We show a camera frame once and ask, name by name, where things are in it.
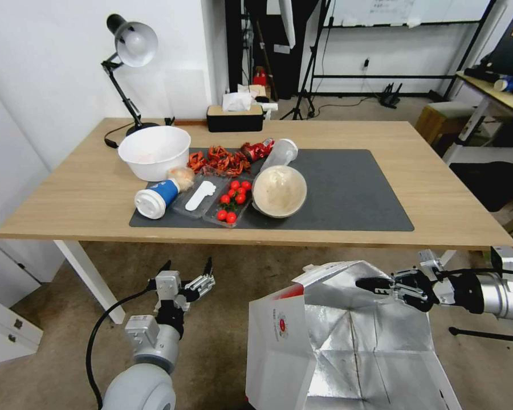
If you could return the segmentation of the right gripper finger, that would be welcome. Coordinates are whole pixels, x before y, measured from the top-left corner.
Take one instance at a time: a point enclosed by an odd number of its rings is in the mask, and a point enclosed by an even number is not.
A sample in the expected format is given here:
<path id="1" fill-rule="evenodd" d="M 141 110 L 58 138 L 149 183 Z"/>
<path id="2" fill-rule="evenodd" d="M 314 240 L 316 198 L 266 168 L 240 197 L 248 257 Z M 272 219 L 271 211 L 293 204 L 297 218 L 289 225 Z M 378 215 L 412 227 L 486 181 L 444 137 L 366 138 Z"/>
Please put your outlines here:
<path id="1" fill-rule="evenodd" d="M 428 302 L 428 295 L 420 288 L 407 285 L 391 285 L 386 288 L 371 287 L 374 294 L 387 295 L 410 306 L 423 306 Z"/>
<path id="2" fill-rule="evenodd" d="M 417 284 L 418 269 L 398 271 L 389 277 L 363 277 L 355 281 L 358 288 L 392 288 L 396 286 L 408 286 L 419 288 Z"/>

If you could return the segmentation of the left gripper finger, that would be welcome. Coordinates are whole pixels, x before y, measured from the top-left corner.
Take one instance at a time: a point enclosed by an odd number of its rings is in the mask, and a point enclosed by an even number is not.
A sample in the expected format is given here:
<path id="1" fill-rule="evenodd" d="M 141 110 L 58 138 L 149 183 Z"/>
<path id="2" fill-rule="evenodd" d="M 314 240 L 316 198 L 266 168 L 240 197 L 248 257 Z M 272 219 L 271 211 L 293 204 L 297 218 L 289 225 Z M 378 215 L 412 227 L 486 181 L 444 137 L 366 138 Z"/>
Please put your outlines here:
<path id="1" fill-rule="evenodd" d="M 172 261 L 171 259 L 169 259 L 162 267 L 160 267 L 157 272 L 156 272 L 156 275 L 154 277 L 152 277 L 151 279 L 149 279 L 149 282 L 153 281 L 155 282 L 157 276 L 162 273 L 162 272 L 166 272 L 166 271 L 169 271 L 170 270 L 170 267 L 171 267 L 171 264 L 172 264 Z"/>
<path id="2" fill-rule="evenodd" d="M 203 274 L 184 285 L 184 296 L 187 303 L 199 300 L 202 296 L 211 291 L 214 285 L 213 261 L 212 257 L 209 257 L 203 269 Z"/>

